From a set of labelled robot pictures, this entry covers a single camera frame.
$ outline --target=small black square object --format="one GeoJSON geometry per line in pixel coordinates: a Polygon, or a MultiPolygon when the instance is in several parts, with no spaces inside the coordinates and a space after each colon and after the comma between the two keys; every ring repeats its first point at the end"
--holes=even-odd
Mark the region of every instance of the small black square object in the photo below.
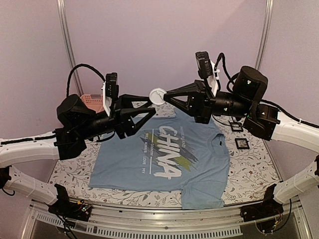
{"type": "Polygon", "coordinates": [[[250,149],[246,138],[235,138],[235,142],[238,149],[250,149]]]}
{"type": "Polygon", "coordinates": [[[243,132],[243,126],[240,122],[229,122],[231,131],[233,132],[243,132]]]}

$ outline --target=metal pole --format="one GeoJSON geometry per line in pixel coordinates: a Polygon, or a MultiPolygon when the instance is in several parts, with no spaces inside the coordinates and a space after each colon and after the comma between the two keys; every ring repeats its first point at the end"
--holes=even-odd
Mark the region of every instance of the metal pole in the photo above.
{"type": "MultiPolygon", "coordinates": [[[[67,20],[66,20],[64,0],[57,0],[57,4],[58,4],[58,11],[59,11],[59,17],[60,17],[60,23],[61,23],[61,29],[62,29],[62,34],[64,38],[64,44],[66,48],[66,53],[68,55],[70,67],[73,68],[74,66],[76,66],[76,63],[75,63],[73,49],[71,45],[69,28],[68,28],[67,20]]],[[[78,92],[78,95],[80,96],[83,95],[83,88],[82,88],[79,73],[77,70],[73,74],[73,79],[75,82],[75,87],[78,92]]]]}
{"type": "Polygon", "coordinates": [[[261,63],[263,61],[263,57],[264,57],[264,53],[265,53],[265,49],[266,49],[267,38],[268,38],[268,34],[269,34],[269,29],[270,29],[271,18],[272,18],[272,14],[273,14],[273,5],[274,5],[273,0],[267,0],[263,32],[262,32],[262,37],[261,37],[259,50],[258,50],[258,56],[257,56],[256,64],[255,64],[256,70],[260,70],[261,63]]]}

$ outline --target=graphic print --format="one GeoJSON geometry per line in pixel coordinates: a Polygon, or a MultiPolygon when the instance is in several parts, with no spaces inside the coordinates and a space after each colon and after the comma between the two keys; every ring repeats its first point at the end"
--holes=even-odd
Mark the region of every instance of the graphic print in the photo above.
{"type": "Polygon", "coordinates": [[[160,126],[158,130],[145,130],[144,138],[140,139],[144,142],[143,164],[149,159],[150,174],[152,173],[152,164],[163,168],[163,171],[153,172],[155,177],[180,177],[182,168],[187,171],[195,169],[194,164],[198,159],[186,149],[185,135],[183,127],[180,132],[170,126],[160,126]]]}

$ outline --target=purple wall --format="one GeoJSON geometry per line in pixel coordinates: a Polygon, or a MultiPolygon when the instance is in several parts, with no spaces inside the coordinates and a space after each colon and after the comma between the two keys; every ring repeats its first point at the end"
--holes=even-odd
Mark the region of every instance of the purple wall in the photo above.
{"type": "MultiPolygon", "coordinates": [[[[269,79],[265,99],[298,118],[319,123],[319,3],[275,1],[270,35],[262,64],[269,79]]],[[[308,166],[316,153],[282,142],[270,142],[285,179],[308,166]]],[[[300,194],[314,238],[319,238],[317,187],[300,194]]]]}
{"type": "MultiPolygon", "coordinates": [[[[228,71],[254,66],[266,1],[255,0],[70,0],[68,24],[77,63],[103,74],[118,72],[120,93],[148,95],[198,79],[195,52],[216,60],[226,55],[228,71]]],[[[84,92],[100,93],[100,79],[79,70],[84,92]]],[[[226,77],[222,75],[225,86],[226,77]]]]}
{"type": "MultiPolygon", "coordinates": [[[[2,0],[0,22],[0,137],[53,130],[60,126],[56,107],[65,97],[70,71],[56,0],[2,0]]],[[[54,163],[16,166],[46,181],[54,163]]],[[[0,192],[0,201],[0,238],[19,238],[30,200],[0,192]]]]}

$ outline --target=white backdrop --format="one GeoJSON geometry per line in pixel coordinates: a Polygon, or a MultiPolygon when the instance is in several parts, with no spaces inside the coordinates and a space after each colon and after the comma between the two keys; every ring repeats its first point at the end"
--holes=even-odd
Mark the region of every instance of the white backdrop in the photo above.
{"type": "MultiPolygon", "coordinates": [[[[76,62],[104,75],[118,72],[121,94],[146,96],[155,87],[169,90],[198,79],[197,51],[208,51],[213,61],[224,52],[231,75],[243,65],[254,66],[266,1],[68,0],[65,5],[76,62]]],[[[79,74],[85,93],[101,92],[94,73],[80,69],[79,74]]]]}

